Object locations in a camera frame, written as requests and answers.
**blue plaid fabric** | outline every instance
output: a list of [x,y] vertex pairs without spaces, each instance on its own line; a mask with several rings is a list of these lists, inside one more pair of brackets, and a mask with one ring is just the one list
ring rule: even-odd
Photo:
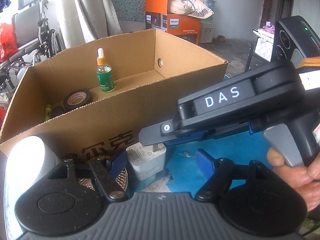
[[10,0],[0,0],[0,13],[3,12],[4,8],[9,7],[10,4]]

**hand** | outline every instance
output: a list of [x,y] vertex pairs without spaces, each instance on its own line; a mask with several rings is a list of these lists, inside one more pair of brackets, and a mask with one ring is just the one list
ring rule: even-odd
[[313,182],[320,179],[320,154],[308,168],[287,166],[282,155],[273,148],[269,149],[267,159],[273,171],[303,197],[308,211],[320,204],[320,182]]

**wheelchair wheel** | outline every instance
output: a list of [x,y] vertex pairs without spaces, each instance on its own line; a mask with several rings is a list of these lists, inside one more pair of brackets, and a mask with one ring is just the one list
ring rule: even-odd
[[49,53],[50,57],[55,56],[58,52],[62,51],[61,39],[59,33],[55,29],[49,32]]

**green label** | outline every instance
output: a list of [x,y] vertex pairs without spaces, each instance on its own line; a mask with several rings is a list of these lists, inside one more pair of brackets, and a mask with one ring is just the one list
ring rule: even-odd
[[110,92],[115,88],[111,71],[112,70],[110,70],[108,73],[103,73],[103,74],[97,73],[100,88],[103,92]]

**white door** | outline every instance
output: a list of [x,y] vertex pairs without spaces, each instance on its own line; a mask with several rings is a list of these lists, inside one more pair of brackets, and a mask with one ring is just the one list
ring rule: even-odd
[[301,15],[320,37],[320,0],[294,0],[295,15]]

